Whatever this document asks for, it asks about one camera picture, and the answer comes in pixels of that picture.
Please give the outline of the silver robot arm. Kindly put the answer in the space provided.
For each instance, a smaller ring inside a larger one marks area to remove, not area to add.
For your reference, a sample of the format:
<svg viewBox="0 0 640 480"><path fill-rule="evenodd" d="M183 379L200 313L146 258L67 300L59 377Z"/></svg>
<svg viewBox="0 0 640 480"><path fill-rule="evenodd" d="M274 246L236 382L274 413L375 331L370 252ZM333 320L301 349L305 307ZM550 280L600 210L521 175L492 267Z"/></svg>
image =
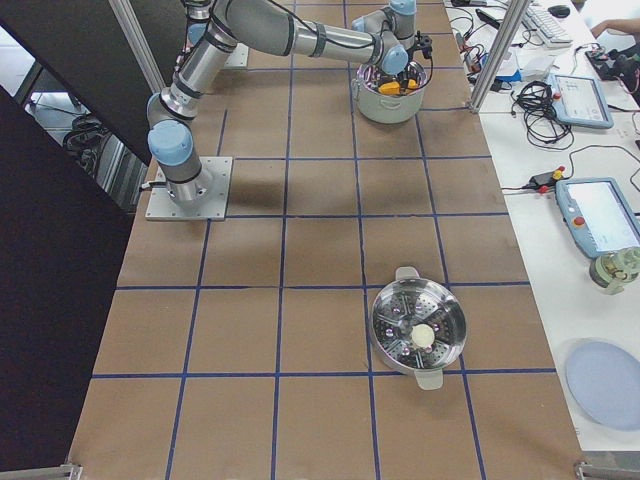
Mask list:
<svg viewBox="0 0 640 480"><path fill-rule="evenodd" d="M206 88L237 46L287 57L305 55L403 72L418 43L417 6L391 1L353 21L351 28L303 20L275 1L188 1L189 23L203 24L170 86L147 103L148 146L176 204L194 207L210 194L213 177L194 146L191 123Z"/></svg>

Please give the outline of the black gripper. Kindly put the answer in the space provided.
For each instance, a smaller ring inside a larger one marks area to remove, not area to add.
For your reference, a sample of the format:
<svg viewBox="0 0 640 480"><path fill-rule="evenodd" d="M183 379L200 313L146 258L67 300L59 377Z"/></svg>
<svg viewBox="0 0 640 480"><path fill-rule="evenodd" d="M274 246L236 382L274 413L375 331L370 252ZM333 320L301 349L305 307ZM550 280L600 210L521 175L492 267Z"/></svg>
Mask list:
<svg viewBox="0 0 640 480"><path fill-rule="evenodd" d="M401 50L401 68L399 70L400 73L397 75L397 81L401 90L417 88L417 81L415 80L414 76L410 72L405 73L405 71L409 68L411 62L413 61L415 51L415 47Z"/></svg>

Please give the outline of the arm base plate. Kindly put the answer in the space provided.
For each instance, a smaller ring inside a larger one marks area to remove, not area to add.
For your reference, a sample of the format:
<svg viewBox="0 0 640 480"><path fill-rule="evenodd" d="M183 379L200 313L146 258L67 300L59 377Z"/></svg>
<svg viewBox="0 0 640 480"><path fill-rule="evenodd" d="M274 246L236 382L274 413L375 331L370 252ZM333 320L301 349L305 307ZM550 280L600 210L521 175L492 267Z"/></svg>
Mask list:
<svg viewBox="0 0 640 480"><path fill-rule="evenodd" d="M239 43L235 50L228 56L223 66L224 70L246 70L248 67L250 49L247 45Z"/></svg>
<svg viewBox="0 0 640 480"><path fill-rule="evenodd" d="M190 183L172 183L158 167L145 218L150 221L225 219L233 158L201 156L201 172Z"/></svg>

